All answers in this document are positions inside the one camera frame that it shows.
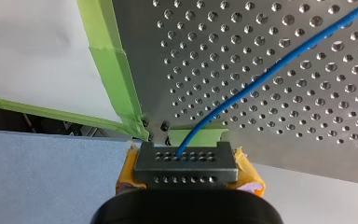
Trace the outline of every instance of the gray panel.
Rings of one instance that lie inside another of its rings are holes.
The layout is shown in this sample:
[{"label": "gray panel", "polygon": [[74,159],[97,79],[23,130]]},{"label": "gray panel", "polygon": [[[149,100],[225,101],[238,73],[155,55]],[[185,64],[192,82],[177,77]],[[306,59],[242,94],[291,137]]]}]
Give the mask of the gray panel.
[{"label": "gray panel", "polygon": [[[156,142],[164,142],[163,121],[193,126],[213,102],[223,102],[358,1],[115,0],[114,5],[148,129]],[[210,127],[230,129],[224,140],[242,146],[251,161],[358,182],[355,32],[358,20],[288,64]]]}]

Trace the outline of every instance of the blue cable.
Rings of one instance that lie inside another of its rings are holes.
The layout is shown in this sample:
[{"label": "blue cable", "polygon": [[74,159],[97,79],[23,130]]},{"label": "blue cable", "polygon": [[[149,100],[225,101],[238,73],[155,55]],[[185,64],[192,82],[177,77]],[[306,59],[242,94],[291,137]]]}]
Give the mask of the blue cable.
[{"label": "blue cable", "polygon": [[348,15],[336,21],[334,24],[330,25],[329,27],[322,30],[319,34],[313,36],[308,41],[303,43],[302,45],[298,46],[297,48],[293,49],[291,52],[286,54],[283,58],[281,58],[278,62],[270,67],[270,69],[261,75],[256,81],[252,82],[249,86],[245,89],[239,91],[237,94],[223,102],[220,106],[218,106],[215,110],[213,110],[210,114],[208,114],[204,119],[202,119],[186,136],[183,140],[182,144],[179,146],[176,156],[182,156],[183,152],[186,150],[188,143],[191,139],[203,128],[205,127],[215,116],[220,114],[223,110],[229,108],[234,103],[238,102],[242,97],[249,94],[251,91],[256,90],[259,88],[264,82],[268,79],[273,77],[277,72],[279,72],[282,68],[284,68],[287,64],[289,64],[292,60],[300,56],[302,53],[311,49],[313,46],[316,46],[321,42],[323,39],[327,38],[328,36],[332,35],[342,27],[350,24],[354,20],[358,18],[358,8],[354,11],[350,12]]}]

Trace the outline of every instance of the metal connector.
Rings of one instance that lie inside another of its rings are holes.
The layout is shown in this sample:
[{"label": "metal connector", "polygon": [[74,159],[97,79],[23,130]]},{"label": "metal connector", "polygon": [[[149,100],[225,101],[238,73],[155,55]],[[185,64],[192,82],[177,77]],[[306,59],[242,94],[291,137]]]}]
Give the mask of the metal connector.
[{"label": "metal connector", "polygon": [[135,181],[150,189],[219,189],[238,179],[238,168],[228,142],[216,147],[188,147],[182,157],[177,147],[142,143],[134,168]]}]

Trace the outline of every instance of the black cylinder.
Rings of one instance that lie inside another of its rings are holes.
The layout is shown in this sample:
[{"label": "black cylinder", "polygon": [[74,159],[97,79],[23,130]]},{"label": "black cylinder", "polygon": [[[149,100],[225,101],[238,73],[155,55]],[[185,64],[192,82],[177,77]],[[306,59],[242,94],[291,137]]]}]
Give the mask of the black cylinder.
[{"label": "black cylinder", "polygon": [[262,198],[233,189],[132,190],[106,202],[92,224],[283,224]]}]

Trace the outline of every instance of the silver metal plate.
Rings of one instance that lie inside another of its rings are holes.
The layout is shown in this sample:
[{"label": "silver metal plate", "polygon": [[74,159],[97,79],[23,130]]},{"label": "silver metal plate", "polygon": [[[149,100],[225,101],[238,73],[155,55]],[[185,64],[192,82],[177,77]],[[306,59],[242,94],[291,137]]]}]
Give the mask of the silver metal plate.
[{"label": "silver metal plate", "polygon": [[135,181],[149,189],[225,188],[238,180],[238,168],[228,142],[216,147],[190,147],[178,158],[177,147],[142,143],[134,167]]},{"label": "silver metal plate", "polygon": [[[189,128],[355,0],[114,0],[148,130]],[[358,20],[209,127],[253,162],[358,182]]]}]

